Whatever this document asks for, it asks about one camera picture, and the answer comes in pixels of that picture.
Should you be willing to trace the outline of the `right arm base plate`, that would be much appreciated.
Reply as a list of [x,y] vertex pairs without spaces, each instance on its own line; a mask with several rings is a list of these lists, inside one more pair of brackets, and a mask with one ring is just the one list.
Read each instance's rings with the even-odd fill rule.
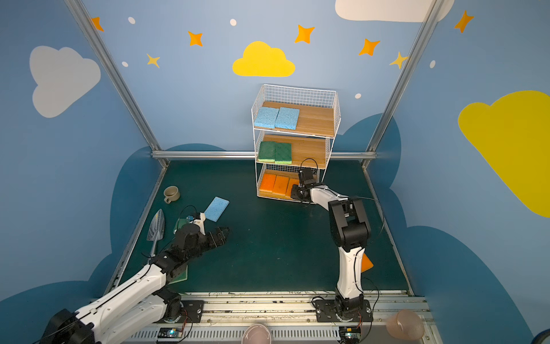
[[373,321],[373,311],[363,297],[350,300],[314,297],[311,304],[318,323],[360,323]]

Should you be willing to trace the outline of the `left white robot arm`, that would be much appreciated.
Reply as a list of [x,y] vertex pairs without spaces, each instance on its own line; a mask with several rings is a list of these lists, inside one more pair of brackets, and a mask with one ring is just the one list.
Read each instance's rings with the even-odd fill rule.
[[202,232],[185,224],[165,249],[132,278],[103,297],[70,312],[63,309],[48,322],[40,343],[122,343],[141,328],[184,314],[181,296],[170,282],[192,259],[226,244],[228,227]]

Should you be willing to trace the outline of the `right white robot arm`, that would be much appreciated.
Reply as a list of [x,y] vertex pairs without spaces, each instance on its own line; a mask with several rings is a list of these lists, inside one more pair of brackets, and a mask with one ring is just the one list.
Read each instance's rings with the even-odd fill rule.
[[316,204],[328,211],[330,233],[339,252],[339,278],[335,309],[342,319],[362,309],[362,258],[372,229],[362,199],[345,196],[319,183],[313,169],[299,169],[299,183],[292,186],[291,198]]

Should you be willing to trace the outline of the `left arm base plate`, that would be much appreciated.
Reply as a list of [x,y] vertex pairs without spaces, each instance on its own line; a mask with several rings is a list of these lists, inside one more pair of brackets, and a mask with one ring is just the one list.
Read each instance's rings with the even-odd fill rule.
[[165,323],[200,323],[205,302],[203,300],[181,300],[172,302],[163,318]]

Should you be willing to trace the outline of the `orange sponge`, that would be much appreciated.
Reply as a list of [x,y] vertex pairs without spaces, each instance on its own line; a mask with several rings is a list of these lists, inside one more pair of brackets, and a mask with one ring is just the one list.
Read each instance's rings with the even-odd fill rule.
[[367,255],[362,255],[361,273],[367,272],[372,268],[374,268],[374,264],[369,259],[369,257]]
[[288,183],[287,188],[286,188],[285,196],[291,198],[293,187],[298,186],[298,185],[299,185],[299,180],[298,179],[294,179],[294,178],[289,179],[289,183]]
[[261,193],[272,193],[274,190],[274,185],[276,183],[277,175],[273,173],[265,173],[262,182],[259,186],[259,191]]
[[272,193],[276,196],[286,196],[289,180],[290,178],[287,176],[276,176]]

